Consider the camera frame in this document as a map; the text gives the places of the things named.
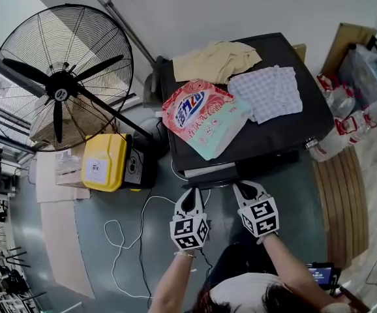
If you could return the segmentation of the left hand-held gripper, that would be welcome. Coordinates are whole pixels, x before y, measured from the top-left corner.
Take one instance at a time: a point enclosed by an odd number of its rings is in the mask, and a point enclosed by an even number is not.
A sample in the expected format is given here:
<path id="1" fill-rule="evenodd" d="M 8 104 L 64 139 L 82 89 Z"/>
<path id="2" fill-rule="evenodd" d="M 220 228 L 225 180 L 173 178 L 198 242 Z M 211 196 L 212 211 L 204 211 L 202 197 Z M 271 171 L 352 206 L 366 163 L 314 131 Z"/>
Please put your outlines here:
<path id="1" fill-rule="evenodd" d="M 180 219 L 170 222 L 172 241 L 180 250 L 202 248 L 209 235 L 204 199 L 198 187 L 186 190 L 175 204 L 174 216 Z"/>

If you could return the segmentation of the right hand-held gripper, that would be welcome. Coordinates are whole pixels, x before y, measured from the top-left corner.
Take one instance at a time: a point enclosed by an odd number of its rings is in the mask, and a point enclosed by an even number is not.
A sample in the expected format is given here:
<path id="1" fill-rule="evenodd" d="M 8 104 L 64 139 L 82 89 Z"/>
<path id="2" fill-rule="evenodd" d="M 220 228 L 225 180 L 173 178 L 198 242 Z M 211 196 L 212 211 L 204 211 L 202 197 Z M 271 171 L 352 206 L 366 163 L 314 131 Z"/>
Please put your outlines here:
<path id="1" fill-rule="evenodd" d="M 279 212 L 275 199 L 270 197 L 261 184 L 253 181 L 237 181 L 233 183 L 232 188 L 240 208 L 238 215 L 243 226 L 255 238 L 279 230 Z"/>

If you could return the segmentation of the person's right forearm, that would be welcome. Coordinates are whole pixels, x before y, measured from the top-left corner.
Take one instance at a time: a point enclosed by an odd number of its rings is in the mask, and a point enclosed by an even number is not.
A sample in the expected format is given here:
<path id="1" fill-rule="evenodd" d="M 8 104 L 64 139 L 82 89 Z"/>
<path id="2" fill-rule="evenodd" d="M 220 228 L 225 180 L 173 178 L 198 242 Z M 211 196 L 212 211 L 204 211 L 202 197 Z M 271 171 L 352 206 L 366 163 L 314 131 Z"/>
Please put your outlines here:
<path id="1" fill-rule="evenodd" d="M 319 287 L 308 268 L 288 250 L 277 235 L 266 235 L 262 243 L 280 280 L 294 294 L 319 311 L 335 302 L 334 298 Z"/>

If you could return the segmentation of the person's left forearm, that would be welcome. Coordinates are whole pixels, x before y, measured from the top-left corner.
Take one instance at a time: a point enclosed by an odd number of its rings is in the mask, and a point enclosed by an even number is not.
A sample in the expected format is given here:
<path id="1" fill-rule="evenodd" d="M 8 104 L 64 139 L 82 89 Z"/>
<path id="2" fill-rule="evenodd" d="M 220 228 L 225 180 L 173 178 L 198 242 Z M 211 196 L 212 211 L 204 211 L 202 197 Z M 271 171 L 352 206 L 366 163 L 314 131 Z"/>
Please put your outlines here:
<path id="1" fill-rule="evenodd" d="M 162 276 L 148 313 L 182 313 L 195 250 L 180 250 Z"/>

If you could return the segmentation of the pink detergent pouch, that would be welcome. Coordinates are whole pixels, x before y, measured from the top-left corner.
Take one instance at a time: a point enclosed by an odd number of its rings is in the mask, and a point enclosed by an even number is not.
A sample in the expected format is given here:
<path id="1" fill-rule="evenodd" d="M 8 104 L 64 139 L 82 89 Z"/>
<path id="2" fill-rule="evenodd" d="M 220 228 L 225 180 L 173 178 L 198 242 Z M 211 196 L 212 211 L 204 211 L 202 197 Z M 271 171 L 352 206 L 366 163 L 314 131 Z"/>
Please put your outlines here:
<path id="1" fill-rule="evenodd" d="M 204 160 L 220 156 L 244 127 L 250 105 L 210 82 L 192 80 L 162 105 L 162 121 Z"/>

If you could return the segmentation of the black washing machine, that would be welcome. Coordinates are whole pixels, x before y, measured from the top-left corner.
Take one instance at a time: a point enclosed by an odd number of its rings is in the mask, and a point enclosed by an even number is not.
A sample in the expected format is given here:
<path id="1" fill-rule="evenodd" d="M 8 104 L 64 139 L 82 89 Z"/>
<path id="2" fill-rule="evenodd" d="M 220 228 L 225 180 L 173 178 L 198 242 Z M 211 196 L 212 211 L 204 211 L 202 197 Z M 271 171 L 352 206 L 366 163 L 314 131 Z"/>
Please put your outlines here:
<path id="1" fill-rule="evenodd" d="M 324 138 L 334 127 L 333 116 L 308 68 L 282 33 L 242 38 L 263 55 L 261 70 L 272 63 L 293 67 L 303 103 L 300 113 L 274 118 L 268 123 L 246 123 L 217 159 L 206 161 L 173 132 L 168 133 L 176 171 L 207 168 L 210 171 L 188 180 L 204 188 L 254 175 L 289 161 L 299 148 Z"/>

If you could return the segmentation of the person's legs dark trousers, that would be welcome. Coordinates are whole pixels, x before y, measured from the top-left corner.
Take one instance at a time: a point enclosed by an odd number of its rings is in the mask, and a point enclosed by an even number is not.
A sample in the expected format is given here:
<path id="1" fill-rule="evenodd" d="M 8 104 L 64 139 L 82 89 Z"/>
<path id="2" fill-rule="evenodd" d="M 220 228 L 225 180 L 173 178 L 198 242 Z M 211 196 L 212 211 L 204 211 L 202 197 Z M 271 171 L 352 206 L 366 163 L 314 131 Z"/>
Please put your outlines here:
<path id="1" fill-rule="evenodd" d="M 278 275 L 263 244 L 241 242 L 230 244 L 212 268 L 204 287 L 211 289 L 224 280 L 245 273 Z"/>

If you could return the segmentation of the wooden slatted platform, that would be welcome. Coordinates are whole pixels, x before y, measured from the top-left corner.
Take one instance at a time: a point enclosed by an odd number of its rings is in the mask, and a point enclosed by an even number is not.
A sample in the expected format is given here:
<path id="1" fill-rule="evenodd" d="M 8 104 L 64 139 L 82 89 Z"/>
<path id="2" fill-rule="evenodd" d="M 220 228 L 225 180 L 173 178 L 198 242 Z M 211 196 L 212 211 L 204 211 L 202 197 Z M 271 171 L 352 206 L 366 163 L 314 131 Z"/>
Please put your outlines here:
<path id="1" fill-rule="evenodd" d="M 327 260 L 346 269 L 369 248 L 365 184 L 355 147 L 325 162 L 313 162 L 325 236 Z"/>

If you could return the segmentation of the person's white shirt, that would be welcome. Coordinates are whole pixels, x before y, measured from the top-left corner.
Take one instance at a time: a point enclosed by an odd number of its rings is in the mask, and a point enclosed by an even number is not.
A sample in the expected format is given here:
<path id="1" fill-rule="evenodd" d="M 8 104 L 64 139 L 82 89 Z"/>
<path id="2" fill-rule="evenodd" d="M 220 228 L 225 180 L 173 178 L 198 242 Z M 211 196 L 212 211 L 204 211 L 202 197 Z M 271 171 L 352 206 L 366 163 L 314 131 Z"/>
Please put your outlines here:
<path id="1" fill-rule="evenodd" d="M 245 273 L 228 278 L 209 290 L 205 313 L 274 313 L 295 301 L 276 275 Z"/>

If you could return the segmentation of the black bin with yellow lid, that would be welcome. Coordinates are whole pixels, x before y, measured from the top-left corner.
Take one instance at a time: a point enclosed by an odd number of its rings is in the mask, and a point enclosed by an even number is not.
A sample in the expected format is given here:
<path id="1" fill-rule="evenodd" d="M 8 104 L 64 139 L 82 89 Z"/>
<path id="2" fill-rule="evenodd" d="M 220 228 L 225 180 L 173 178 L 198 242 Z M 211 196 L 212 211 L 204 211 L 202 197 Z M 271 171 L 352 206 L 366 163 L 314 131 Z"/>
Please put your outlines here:
<path id="1" fill-rule="evenodd" d="M 130 134 L 99 134 L 85 144 L 81 176 L 85 187 L 102 192 L 153 188 L 157 160 L 135 145 Z"/>

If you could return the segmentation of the white checked cloth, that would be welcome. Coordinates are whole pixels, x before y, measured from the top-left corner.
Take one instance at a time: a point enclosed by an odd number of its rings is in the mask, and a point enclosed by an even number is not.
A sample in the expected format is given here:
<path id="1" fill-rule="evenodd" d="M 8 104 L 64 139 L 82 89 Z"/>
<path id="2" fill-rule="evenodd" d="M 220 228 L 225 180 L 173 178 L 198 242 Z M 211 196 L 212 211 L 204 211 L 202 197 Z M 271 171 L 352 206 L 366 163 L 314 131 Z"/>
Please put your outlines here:
<path id="1" fill-rule="evenodd" d="M 234 76 L 228 92 L 249 104 L 249 119 L 258 124 L 303 111 L 293 67 L 275 65 Z"/>

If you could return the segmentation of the black tablet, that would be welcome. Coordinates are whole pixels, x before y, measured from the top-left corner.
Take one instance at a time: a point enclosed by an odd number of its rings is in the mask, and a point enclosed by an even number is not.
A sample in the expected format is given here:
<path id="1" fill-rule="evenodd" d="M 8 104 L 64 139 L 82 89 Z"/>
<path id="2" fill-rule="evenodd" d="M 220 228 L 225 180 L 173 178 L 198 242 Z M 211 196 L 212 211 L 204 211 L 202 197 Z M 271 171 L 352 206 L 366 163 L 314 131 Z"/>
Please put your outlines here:
<path id="1" fill-rule="evenodd" d="M 334 264 L 326 263 L 309 263 L 306 264 L 307 269 L 315 279 L 316 283 L 323 290 L 330 290 L 332 285 Z"/>

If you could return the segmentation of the printed cardboard box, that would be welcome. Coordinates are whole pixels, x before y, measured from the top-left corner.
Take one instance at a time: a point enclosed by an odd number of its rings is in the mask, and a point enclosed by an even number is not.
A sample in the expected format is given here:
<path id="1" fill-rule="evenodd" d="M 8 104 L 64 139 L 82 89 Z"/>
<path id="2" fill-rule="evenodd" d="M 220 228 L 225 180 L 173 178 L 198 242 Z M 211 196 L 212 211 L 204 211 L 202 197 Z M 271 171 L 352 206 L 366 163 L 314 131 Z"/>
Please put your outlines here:
<path id="1" fill-rule="evenodd" d="M 56 152 L 55 183 L 61 186 L 85 188 L 82 181 L 82 161 L 85 145 Z"/>

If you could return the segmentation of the grey dustpan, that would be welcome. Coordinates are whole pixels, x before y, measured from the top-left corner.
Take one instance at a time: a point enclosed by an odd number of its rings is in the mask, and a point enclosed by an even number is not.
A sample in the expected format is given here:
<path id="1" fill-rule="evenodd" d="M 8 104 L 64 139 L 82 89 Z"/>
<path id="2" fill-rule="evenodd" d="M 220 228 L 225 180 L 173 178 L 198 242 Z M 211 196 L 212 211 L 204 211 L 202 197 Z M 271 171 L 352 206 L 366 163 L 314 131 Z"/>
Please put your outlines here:
<path id="1" fill-rule="evenodd" d="M 162 106 L 163 98 L 159 72 L 163 61 L 163 56 L 158 56 L 152 65 L 152 73 L 150 73 L 145 79 L 145 83 L 143 85 L 144 108 L 159 108 Z"/>

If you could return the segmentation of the beige cloth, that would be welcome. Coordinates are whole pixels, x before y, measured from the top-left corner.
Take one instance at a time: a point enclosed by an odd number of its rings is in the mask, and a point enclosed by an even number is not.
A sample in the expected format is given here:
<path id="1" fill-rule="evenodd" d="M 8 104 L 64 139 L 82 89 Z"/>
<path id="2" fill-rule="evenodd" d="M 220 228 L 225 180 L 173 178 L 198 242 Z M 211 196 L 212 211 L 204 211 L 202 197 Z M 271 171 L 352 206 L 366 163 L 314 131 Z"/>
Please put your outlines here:
<path id="1" fill-rule="evenodd" d="M 241 43 L 218 41 L 207 47 L 173 58 L 173 73 L 177 82 L 204 80 L 227 84 L 231 76 L 244 73 L 262 58 L 256 49 Z"/>

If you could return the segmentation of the flattened cardboard sheet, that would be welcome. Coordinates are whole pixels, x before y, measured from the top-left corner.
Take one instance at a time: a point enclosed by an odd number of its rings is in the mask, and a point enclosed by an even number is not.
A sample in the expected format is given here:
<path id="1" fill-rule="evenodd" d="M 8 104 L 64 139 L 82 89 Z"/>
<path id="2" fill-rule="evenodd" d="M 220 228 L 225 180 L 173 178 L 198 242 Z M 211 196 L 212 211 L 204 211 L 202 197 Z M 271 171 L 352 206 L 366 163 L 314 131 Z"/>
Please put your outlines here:
<path id="1" fill-rule="evenodd" d="M 37 153 L 36 191 L 38 203 L 86 200 L 91 197 L 86 188 L 55 183 L 55 153 Z"/>

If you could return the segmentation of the large plain cardboard box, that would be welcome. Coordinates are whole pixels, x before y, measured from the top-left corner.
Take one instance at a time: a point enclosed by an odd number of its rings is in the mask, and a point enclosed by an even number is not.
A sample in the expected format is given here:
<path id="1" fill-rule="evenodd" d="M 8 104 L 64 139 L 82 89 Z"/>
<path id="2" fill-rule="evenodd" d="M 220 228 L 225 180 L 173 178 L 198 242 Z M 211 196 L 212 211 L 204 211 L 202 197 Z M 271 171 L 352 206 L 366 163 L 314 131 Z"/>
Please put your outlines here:
<path id="1" fill-rule="evenodd" d="M 75 147 L 90 137 L 115 133 L 119 130 L 116 118 L 83 95 L 69 97 L 61 103 L 62 140 L 58 141 L 53 125 L 55 100 L 43 95 L 25 107 L 30 121 L 29 139 L 46 143 L 47 150 L 60 151 Z"/>

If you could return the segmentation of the clear plastic storage box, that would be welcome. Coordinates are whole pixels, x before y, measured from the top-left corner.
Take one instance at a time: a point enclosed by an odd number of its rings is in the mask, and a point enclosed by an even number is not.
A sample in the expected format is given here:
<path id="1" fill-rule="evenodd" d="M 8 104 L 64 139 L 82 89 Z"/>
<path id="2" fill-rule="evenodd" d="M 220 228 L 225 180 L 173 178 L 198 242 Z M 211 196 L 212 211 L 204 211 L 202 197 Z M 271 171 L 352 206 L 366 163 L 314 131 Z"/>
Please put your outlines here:
<path id="1" fill-rule="evenodd" d="M 337 77 L 354 90 L 361 107 L 377 110 L 377 52 L 360 44 L 350 45 Z"/>

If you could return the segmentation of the tall cardboard sheet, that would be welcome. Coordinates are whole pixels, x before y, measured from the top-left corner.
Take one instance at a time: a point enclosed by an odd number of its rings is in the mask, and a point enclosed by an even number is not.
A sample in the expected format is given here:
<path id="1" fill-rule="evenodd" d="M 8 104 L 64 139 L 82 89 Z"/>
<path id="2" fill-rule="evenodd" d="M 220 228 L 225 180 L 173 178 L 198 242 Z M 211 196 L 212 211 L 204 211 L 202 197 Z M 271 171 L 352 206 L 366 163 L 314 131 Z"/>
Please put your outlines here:
<path id="1" fill-rule="evenodd" d="M 372 36 L 376 36 L 377 29 L 352 23 L 339 23 L 331 48 L 327 54 L 321 73 L 333 76 L 337 73 L 346 57 L 348 50 L 354 44 L 366 45 Z"/>

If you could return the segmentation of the black pedestal fan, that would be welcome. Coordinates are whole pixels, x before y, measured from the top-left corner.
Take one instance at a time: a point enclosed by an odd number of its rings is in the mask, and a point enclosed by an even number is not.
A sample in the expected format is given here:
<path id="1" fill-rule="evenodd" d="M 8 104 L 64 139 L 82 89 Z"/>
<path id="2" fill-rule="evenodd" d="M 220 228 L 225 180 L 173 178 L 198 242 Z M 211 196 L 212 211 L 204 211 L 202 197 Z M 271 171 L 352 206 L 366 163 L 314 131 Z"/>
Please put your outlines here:
<path id="1" fill-rule="evenodd" d="M 134 144 L 144 153 L 163 157 L 169 145 L 162 123 L 133 123 L 121 112 L 133 79 L 130 41 L 111 16 L 79 4 L 41 10 L 19 24 L 0 47 L 0 133 L 28 153 L 56 152 L 29 139 L 25 107 L 43 95 L 54 99 L 53 125 L 61 141 L 61 103 L 83 95 L 131 128 Z"/>

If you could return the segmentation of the long-handled mop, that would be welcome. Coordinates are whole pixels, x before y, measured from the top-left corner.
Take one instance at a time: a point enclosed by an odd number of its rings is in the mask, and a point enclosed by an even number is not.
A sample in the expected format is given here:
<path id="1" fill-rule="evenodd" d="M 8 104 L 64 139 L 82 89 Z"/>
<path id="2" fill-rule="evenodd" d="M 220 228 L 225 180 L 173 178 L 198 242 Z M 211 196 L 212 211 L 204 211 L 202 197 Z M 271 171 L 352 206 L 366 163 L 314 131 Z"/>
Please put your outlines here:
<path id="1" fill-rule="evenodd" d="M 113 0 L 97 0 L 97 1 L 109 15 L 120 24 L 120 26 L 124 29 L 126 35 L 131 39 L 131 41 L 133 41 L 134 45 L 139 49 L 142 55 L 147 59 L 149 64 L 153 66 L 155 59 L 153 58 L 149 50 L 145 47 L 144 43 L 141 41 L 139 36 L 134 32 L 132 26 L 128 23 L 128 21 L 126 21 L 124 16 L 116 8 L 116 6 L 113 3 Z"/>

